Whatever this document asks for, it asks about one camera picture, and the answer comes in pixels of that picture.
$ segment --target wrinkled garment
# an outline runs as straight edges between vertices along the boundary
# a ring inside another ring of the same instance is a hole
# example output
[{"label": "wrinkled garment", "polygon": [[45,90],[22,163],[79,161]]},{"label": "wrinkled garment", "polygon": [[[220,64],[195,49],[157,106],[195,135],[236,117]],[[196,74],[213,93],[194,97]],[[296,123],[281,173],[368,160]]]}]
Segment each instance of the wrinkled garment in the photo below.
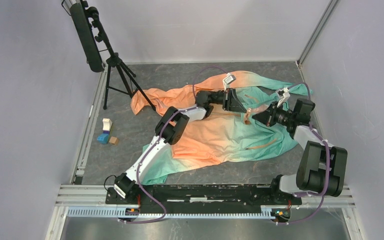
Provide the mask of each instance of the wrinkled garment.
[{"label": "wrinkled garment", "polygon": [[[167,150],[154,161],[143,184],[160,184],[166,180],[168,174],[226,161],[243,162],[274,158],[297,144],[284,126],[276,124],[267,127],[252,118],[252,115],[263,111],[271,102],[279,100],[276,93],[268,95],[257,86],[277,90],[291,86],[292,83],[266,78],[249,71],[235,71],[232,74],[236,77],[236,81],[230,87],[236,88],[238,100],[247,109],[247,113],[224,111],[221,105],[214,104],[214,110],[208,118],[189,122],[178,143],[172,145],[171,150]],[[195,85],[195,92],[223,90],[222,80],[225,76],[221,74],[209,77]],[[179,109],[195,104],[191,85],[168,91],[151,88],[144,92],[161,116],[170,106]],[[290,92],[307,95],[304,85],[297,85]],[[132,98],[130,106],[134,114],[137,114],[149,104],[138,92]]]}]

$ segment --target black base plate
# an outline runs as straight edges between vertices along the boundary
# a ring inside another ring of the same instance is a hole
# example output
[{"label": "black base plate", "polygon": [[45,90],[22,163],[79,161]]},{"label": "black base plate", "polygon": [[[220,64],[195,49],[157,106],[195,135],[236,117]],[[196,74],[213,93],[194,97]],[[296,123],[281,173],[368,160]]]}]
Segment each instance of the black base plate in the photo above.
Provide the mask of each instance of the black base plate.
[{"label": "black base plate", "polygon": [[[261,205],[301,205],[301,198],[273,195],[269,184],[209,184],[209,185],[147,185],[145,190],[160,201],[168,214],[242,214],[261,213]],[[126,200],[110,187],[106,204],[138,204],[138,199]],[[194,201],[194,198],[218,200]],[[162,208],[146,194],[140,194],[140,212],[162,214]]]}]

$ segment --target wooden block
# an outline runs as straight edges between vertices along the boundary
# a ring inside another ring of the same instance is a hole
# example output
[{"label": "wooden block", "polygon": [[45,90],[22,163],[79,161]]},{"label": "wooden block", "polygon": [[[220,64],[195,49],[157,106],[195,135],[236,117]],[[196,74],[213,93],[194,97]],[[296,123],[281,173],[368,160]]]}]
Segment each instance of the wooden block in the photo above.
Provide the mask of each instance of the wooden block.
[{"label": "wooden block", "polygon": [[116,138],[115,136],[112,136],[112,137],[109,139],[109,143],[112,144],[112,145],[117,145],[117,144],[119,144],[119,139]]}]

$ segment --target gray wall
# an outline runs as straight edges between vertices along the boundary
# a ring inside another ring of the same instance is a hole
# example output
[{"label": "gray wall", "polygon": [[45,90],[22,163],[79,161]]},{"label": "gray wall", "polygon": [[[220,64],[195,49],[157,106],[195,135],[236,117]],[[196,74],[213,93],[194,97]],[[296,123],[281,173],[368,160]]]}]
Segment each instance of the gray wall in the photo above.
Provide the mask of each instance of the gray wall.
[{"label": "gray wall", "polygon": [[61,1],[0,0],[0,240],[45,237],[98,80]]},{"label": "gray wall", "polygon": [[384,239],[384,1],[339,2],[303,74],[325,137],[348,150],[367,239]]},{"label": "gray wall", "polygon": [[88,0],[121,58],[148,63],[295,61],[328,2]]}]

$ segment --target black tripod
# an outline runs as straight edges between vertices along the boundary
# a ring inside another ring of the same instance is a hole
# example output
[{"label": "black tripod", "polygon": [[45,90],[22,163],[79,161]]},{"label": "black tripod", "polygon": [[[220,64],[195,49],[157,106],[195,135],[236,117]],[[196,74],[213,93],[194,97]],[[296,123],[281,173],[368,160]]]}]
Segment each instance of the black tripod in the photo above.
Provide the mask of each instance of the black tripod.
[{"label": "black tripod", "polygon": [[[97,34],[97,36],[94,37],[95,40],[98,43],[103,41],[105,43],[106,50],[108,50],[109,55],[110,55],[110,57],[106,60],[106,63],[108,64],[108,74],[106,76],[105,99],[103,101],[103,109],[104,110],[107,109],[108,90],[112,89],[112,90],[115,90],[117,92],[120,92],[120,93],[123,93],[123,94],[127,94],[127,95],[129,95],[130,98],[133,98],[133,95],[135,95],[135,93],[137,91],[139,91],[145,97],[146,101],[148,101],[148,103],[151,106],[151,108],[155,111],[156,110],[155,106],[152,104],[151,100],[144,93],[144,91],[139,86],[139,84],[135,81],[134,77],[136,77],[136,74],[134,74],[132,72],[132,70],[130,70],[130,68],[119,57],[119,54],[117,52],[114,52],[113,48],[111,47],[110,40],[108,39],[108,36],[107,36],[107,34],[105,33],[105,30],[104,30],[104,27],[101,24],[101,21],[99,19],[99,13],[98,13],[98,10],[96,9],[96,7],[91,6],[86,11],[87,11],[88,16],[93,19],[92,26],[94,28],[98,28],[98,30],[99,30],[99,33]],[[110,86],[111,68],[116,68],[117,69],[117,71],[120,74],[121,80],[123,81],[123,84],[124,84],[127,92]],[[133,83],[136,86],[136,90],[135,91],[132,91],[132,89],[130,88],[130,86],[129,86],[128,82],[127,82],[127,79],[126,79],[123,71],[127,74],[127,76],[130,79],[131,83]]]}]

